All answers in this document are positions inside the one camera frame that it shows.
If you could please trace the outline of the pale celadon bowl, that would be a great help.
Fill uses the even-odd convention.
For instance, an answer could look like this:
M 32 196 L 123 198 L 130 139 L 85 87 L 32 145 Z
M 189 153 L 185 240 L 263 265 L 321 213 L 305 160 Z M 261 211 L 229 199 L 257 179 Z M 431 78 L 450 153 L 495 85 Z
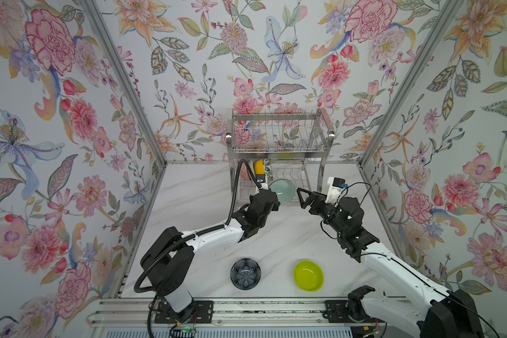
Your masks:
M 294 184 L 287 179 L 275 180 L 268 187 L 270 191 L 277 195 L 277 199 L 281 204 L 290 203 L 296 192 Z

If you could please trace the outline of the yellow bowl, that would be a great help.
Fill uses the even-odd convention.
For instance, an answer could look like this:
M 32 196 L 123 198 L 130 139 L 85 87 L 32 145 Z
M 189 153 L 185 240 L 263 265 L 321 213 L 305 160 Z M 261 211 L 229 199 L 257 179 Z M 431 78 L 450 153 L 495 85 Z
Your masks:
M 266 174 L 263 159 L 254 162 L 253 171 L 256 176 L 263 176 Z

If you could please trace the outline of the green leaf pattern bowl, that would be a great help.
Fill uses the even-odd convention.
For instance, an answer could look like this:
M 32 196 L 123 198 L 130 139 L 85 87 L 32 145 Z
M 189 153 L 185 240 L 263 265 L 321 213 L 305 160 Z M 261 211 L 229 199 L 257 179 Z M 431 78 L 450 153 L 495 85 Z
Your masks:
M 265 172 L 265 175 L 266 175 L 266 180 L 267 181 L 274 180 L 273 169 L 272 169 L 271 162 L 270 161 L 265 161 L 263 163 L 263 167 L 264 167 L 264 172 Z

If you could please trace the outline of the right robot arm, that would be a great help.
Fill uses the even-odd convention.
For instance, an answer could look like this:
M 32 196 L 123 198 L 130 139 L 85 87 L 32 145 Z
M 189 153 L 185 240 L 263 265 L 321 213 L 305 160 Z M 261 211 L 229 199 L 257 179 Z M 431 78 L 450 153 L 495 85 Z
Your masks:
M 363 226 L 356 198 L 333 200 L 319 192 L 297 189 L 301 208 L 318 215 L 336 232 L 336 241 L 352 259 L 375 271 L 407 299 L 401 303 L 364 285 L 350 292 L 346 314 L 360 323 L 378 319 L 412 337 L 483 337 L 482 317 L 465 291 L 451 291 L 418 273 Z

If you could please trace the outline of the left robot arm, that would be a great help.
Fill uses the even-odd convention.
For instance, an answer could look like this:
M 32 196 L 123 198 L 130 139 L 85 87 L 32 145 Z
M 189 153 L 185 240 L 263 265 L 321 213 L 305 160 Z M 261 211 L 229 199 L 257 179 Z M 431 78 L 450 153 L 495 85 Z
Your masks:
M 279 208 L 276 193 L 260 190 L 223 223 L 193 232 L 167 228 L 142 257 L 143 271 L 134 284 L 134 292 L 153 292 L 176 314 L 190 310 L 194 299 L 183 283 L 195 255 L 253 237 L 265 226 L 270 213 Z

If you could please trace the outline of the steel two-tier dish rack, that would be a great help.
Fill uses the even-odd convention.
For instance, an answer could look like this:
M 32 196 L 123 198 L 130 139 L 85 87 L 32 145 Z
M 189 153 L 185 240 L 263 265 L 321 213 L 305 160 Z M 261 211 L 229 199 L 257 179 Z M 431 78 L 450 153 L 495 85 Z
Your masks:
M 257 192 L 254 180 L 242 180 L 241 160 L 254 167 L 260 159 L 270 161 L 274 180 L 290 180 L 295 188 L 321 192 L 325 166 L 335 140 L 335 126 L 319 108 L 305 113 L 259 112 L 240 115 L 228 111 L 225 144 L 230 166 L 232 191 L 238 202 L 248 202 Z

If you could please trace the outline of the dark blue flower bowl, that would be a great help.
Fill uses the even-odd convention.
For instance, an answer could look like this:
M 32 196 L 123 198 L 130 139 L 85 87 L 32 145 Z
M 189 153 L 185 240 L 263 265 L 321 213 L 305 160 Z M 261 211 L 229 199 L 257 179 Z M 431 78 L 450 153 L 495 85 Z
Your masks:
M 239 259 L 231 268 L 230 280 L 239 290 L 251 290 L 261 280 L 261 268 L 253 259 Z

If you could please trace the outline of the lime green bowl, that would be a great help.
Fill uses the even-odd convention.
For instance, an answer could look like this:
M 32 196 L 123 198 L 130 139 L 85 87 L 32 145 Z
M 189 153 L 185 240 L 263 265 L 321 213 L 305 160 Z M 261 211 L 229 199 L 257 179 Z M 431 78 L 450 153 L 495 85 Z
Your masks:
M 317 292 L 324 284 L 323 270 L 316 263 L 308 260 L 296 264 L 293 278 L 297 287 L 305 292 Z

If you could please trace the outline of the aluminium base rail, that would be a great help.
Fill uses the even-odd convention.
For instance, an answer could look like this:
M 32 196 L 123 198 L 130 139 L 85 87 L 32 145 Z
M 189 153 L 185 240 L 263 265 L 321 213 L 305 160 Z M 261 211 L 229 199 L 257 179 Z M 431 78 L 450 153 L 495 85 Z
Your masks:
M 217 298 L 212 301 L 212 321 L 207 328 L 332 325 L 323 315 L 326 298 Z M 90 328 L 144 328 L 151 302 L 147 298 L 100 301 L 87 323 Z

